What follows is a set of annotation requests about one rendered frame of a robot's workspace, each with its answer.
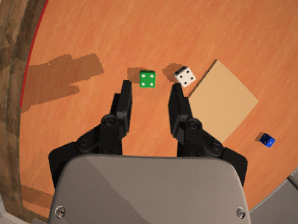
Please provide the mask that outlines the green die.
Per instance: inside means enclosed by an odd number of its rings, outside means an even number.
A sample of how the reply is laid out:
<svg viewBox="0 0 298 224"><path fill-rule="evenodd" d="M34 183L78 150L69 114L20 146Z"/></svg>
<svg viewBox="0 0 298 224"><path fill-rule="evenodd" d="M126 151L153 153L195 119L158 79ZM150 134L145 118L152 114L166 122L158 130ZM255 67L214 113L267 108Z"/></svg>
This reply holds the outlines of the green die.
<svg viewBox="0 0 298 224"><path fill-rule="evenodd" d="M140 88L155 88L155 71L141 70L140 71Z"/></svg>

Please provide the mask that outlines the white die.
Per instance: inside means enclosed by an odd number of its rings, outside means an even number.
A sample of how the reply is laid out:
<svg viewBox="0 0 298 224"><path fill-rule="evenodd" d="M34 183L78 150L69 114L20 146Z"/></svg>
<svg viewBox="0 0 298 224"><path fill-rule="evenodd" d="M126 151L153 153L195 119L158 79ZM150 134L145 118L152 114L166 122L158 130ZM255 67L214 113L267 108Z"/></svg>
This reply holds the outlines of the white die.
<svg viewBox="0 0 298 224"><path fill-rule="evenodd" d="M174 76L183 87L188 86L190 83L196 80L196 77L194 76L190 68L187 66L183 66L178 71L176 71L174 73Z"/></svg>

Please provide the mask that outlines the blue die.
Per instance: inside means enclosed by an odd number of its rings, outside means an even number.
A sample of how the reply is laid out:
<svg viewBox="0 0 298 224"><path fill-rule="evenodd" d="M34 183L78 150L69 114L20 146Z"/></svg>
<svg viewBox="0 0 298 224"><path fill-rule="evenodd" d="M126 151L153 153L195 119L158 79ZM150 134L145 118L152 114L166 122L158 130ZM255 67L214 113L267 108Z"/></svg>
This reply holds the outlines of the blue die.
<svg viewBox="0 0 298 224"><path fill-rule="evenodd" d="M267 147L271 147L276 140L270 135L264 133L260 139L260 142L263 143Z"/></svg>

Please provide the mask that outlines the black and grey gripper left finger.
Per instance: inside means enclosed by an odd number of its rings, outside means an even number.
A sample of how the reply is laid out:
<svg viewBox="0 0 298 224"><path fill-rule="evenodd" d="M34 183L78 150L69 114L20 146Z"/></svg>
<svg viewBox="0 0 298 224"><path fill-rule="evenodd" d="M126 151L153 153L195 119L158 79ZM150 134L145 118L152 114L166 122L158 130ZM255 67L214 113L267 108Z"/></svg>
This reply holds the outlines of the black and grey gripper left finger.
<svg viewBox="0 0 298 224"><path fill-rule="evenodd" d="M48 155L54 189L70 159L84 154L123 155L122 139L129 133L132 111L132 82L123 80L121 93L115 93L110 113L101 124L72 141L52 150Z"/></svg>

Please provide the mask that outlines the tan mat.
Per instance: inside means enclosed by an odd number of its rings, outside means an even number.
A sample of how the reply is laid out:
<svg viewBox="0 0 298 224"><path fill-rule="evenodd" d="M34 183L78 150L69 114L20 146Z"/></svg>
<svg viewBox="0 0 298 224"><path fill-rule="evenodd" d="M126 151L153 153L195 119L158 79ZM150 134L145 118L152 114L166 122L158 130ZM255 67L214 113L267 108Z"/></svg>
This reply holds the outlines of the tan mat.
<svg viewBox="0 0 298 224"><path fill-rule="evenodd" d="M203 129L223 143L259 102L216 60L188 97L193 117Z"/></svg>

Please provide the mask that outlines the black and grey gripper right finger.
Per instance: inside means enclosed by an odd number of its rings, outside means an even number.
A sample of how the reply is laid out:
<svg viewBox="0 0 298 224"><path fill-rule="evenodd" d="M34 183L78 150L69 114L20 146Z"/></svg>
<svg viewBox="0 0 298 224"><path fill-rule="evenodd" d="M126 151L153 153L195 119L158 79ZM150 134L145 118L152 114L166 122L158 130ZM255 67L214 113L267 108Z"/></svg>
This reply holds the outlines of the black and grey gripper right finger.
<svg viewBox="0 0 298 224"><path fill-rule="evenodd" d="M172 84L168 113L171 135L178 140L176 157L212 157L225 160L236 169L243 188L247 159L223 147L220 141L203 129L200 120L193 118L189 99L184 97L181 83Z"/></svg>

